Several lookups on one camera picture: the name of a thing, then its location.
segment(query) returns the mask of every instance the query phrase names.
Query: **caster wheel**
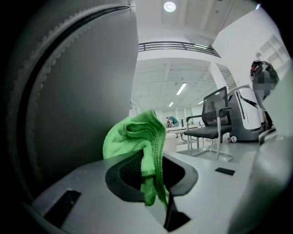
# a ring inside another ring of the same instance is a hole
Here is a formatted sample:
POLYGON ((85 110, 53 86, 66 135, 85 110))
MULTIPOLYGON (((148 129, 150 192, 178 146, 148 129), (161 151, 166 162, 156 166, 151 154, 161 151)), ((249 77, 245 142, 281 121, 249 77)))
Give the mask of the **caster wheel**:
POLYGON ((231 136, 231 137, 230 137, 230 142, 232 142, 232 143, 237 142, 237 137, 235 137, 235 136, 231 136))

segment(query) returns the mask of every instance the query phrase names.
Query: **green towel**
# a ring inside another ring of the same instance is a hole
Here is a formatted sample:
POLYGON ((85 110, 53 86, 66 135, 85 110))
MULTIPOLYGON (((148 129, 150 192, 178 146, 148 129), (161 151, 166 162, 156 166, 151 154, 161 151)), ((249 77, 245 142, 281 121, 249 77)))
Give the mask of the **green towel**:
POLYGON ((131 151, 143 150, 141 191, 145 205, 151 206, 156 195, 167 208, 168 191, 163 184, 163 149, 166 129, 153 110, 117 123, 108 133, 103 145, 103 157, 108 159, 131 151))

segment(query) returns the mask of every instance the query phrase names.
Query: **chair armrest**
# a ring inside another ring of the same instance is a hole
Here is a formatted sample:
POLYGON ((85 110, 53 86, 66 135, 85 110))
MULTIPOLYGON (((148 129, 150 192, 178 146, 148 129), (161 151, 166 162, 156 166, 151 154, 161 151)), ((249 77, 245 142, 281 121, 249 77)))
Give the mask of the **chair armrest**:
POLYGON ((231 110, 232 110, 232 107, 225 107, 225 108, 218 109, 216 110, 217 117, 221 117, 220 114, 222 111, 231 111, 231 110))
POLYGON ((194 115, 194 116, 189 116, 186 118, 186 122, 188 123, 188 121, 192 118, 198 118, 198 117, 201 117, 201 115, 194 115))

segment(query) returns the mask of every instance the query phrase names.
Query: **person bending over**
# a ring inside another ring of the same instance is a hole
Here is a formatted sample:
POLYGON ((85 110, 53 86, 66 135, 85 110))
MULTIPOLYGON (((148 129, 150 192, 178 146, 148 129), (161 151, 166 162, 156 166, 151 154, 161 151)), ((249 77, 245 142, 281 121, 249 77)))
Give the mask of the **person bending over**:
POLYGON ((175 117, 169 116, 166 119, 167 119, 167 121, 169 120, 171 122, 170 126, 172 126, 172 124, 173 124, 174 128, 179 127, 179 121, 175 117))

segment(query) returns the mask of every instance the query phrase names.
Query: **chair seat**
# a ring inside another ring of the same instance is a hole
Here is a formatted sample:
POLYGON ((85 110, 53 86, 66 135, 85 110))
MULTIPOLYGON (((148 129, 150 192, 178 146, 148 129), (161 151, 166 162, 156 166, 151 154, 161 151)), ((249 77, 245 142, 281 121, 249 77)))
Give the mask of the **chair seat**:
MULTIPOLYGON (((221 126, 221 135, 231 131, 232 131, 231 125, 221 126)), ((215 138, 218 138, 218 128, 217 126, 209 126, 204 128, 192 129, 192 130, 185 131, 184 135, 192 136, 192 137, 203 137, 203 138, 215 139, 215 138)))

